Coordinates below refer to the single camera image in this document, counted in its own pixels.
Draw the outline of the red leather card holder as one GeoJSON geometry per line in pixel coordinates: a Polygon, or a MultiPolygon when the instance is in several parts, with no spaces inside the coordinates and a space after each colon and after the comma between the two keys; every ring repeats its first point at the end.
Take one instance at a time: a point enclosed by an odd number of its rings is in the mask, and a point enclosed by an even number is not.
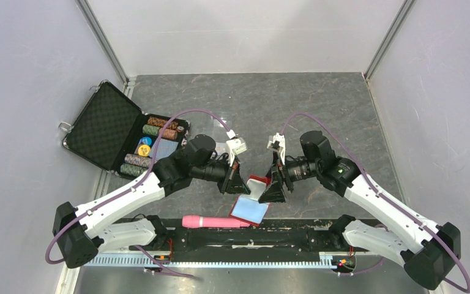
{"type": "Polygon", "coordinates": [[[250,193],[238,196],[231,208],[229,217],[258,227],[262,223],[270,205],[269,203],[259,202],[259,198],[266,190],[268,183],[269,178],[250,176],[246,182],[250,193]]]}

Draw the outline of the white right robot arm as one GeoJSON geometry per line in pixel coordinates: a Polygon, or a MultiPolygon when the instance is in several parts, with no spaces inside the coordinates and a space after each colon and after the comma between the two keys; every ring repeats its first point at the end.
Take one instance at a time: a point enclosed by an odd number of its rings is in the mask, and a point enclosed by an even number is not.
{"type": "Polygon", "coordinates": [[[336,155],[321,131],[300,136],[302,156],[286,155],[285,136],[269,137],[273,152],[259,198],[261,203],[285,202],[294,183],[316,178],[323,188],[357,204],[383,228],[371,227],[342,215],[329,228],[330,245],[337,250],[358,247],[399,264],[406,274],[427,290],[436,290],[461,257],[461,232],[450,222],[439,224],[406,206],[362,172],[351,159],[336,155]]]}

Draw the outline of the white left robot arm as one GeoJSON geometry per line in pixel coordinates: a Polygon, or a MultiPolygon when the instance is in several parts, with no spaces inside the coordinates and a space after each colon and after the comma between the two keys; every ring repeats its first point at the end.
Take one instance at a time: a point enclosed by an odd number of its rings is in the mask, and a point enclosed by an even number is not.
{"type": "Polygon", "coordinates": [[[142,172],[130,183],[91,202],[73,206],[65,202],[56,208],[53,240],[45,260],[57,246],[68,268],[79,268],[98,253],[129,246],[163,248],[168,234],[157,216],[120,223],[120,218],[152,202],[190,186],[193,179],[217,184],[221,194],[249,194],[250,189],[240,174],[239,154],[247,150],[242,138],[226,142],[226,153],[214,158],[216,142],[199,134],[183,148],[158,160],[151,170],[142,172]]]}

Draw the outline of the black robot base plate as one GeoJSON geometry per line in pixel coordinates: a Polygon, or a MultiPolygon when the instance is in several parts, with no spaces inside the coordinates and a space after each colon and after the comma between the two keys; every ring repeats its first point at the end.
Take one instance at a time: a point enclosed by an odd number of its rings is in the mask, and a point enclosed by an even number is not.
{"type": "Polygon", "coordinates": [[[185,228],[164,219],[166,232],[143,248],[173,262],[314,261],[319,253],[347,255],[350,247],[329,231],[332,219],[266,219],[245,228],[185,228]]]}

